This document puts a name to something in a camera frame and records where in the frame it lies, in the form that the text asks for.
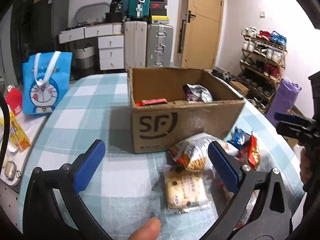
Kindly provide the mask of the person's left hand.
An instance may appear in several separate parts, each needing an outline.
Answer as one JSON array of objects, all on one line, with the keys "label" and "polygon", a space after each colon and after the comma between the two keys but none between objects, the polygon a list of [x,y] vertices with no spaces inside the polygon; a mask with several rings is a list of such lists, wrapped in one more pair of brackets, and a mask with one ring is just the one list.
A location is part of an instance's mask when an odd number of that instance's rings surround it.
[{"label": "person's left hand", "polygon": [[149,219],[140,229],[136,230],[128,240],[156,240],[161,231],[161,222],[158,218]]}]

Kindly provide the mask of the person's right hand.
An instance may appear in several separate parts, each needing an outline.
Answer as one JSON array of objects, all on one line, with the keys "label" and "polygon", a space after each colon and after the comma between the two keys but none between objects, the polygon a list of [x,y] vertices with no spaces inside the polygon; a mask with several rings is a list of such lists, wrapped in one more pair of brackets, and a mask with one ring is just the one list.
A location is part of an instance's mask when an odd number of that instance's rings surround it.
[{"label": "person's right hand", "polygon": [[312,177],[312,171],[310,169],[310,160],[306,156],[306,149],[303,146],[300,152],[300,178],[305,185]]}]

